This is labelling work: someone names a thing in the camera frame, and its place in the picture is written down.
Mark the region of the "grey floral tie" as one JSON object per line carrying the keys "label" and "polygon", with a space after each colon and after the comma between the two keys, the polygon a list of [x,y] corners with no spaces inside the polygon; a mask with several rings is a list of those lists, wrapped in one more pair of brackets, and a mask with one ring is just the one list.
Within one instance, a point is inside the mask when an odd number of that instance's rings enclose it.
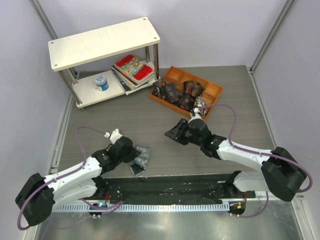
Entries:
{"label": "grey floral tie", "polygon": [[147,163],[150,157],[150,147],[136,145],[135,149],[140,152],[139,156],[137,156],[133,161],[130,162],[129,167],[131,173],[134,176],[138,176],[146,170]]}

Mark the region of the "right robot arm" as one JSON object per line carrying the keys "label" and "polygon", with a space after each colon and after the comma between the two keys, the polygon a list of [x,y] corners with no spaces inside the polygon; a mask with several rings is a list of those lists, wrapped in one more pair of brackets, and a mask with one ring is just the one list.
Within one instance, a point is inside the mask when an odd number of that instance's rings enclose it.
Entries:
{"label": "right robot arm", "polygon": [[228,138],[211,133],[201,119],[181,119],[164,134],[181,144],[194,144],[210,158],[231,161],[253,169],[235,171],[226,180],[226,193],[233,198],[243,192],[270,192],[278,199],[290,202],[307,178],[305,170],[284,148],[259,150],[236,144]]}

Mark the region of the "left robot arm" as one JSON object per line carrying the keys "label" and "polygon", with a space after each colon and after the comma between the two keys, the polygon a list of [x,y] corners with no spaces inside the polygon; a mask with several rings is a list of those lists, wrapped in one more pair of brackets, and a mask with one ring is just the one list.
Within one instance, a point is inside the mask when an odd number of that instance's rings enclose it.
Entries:
{"label": "left robot arm", "polygon": [[84,162],[66,170],[47,176],[33,174],[15,198],[20,209],[18,228],[27,230],[37,226],[53,211],[76,200],[102,199],[108,191],[102,175],[139,155],[133,142],[122,136],[107,148],[94,152]]}

